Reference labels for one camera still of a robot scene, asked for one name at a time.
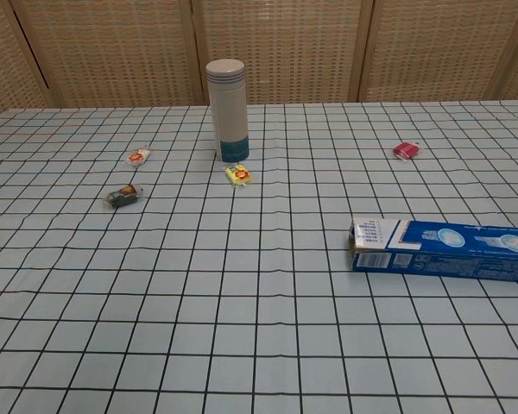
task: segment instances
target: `thermos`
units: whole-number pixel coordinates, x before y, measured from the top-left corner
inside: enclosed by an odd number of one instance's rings
[[[205,67],[217,156],[224,162],[250,155],[243,68],[235,59],[214,60]]]

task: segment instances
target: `table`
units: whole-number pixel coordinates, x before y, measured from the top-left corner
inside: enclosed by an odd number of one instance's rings
[[[206,107],[0,115],[0,413],[518,414],[517,283],[347,252],[351,213],[518,226],[518,101],[249,119],[234,189]]]

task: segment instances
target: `blue box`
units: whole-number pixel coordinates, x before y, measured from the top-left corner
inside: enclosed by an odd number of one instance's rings
[[[353,270],[518,282],[518,229],[353,217]]]

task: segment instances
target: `barcode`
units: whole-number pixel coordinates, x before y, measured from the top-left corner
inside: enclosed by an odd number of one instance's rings
[[[358,267],[388,267],[391,253],[361,253],[357,260]]]
[[[408,264],[411,262],[411,259],[413,259],[413,256],[411,254],[398,253],[395,255],[394,258],[394,266],[408,267]]]

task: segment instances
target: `red packet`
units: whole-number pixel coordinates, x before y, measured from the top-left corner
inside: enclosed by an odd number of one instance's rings
[[[420,152],[420,146],[416,142],[402,142],[394,148],[394,155],[402,160],[410,160]]]

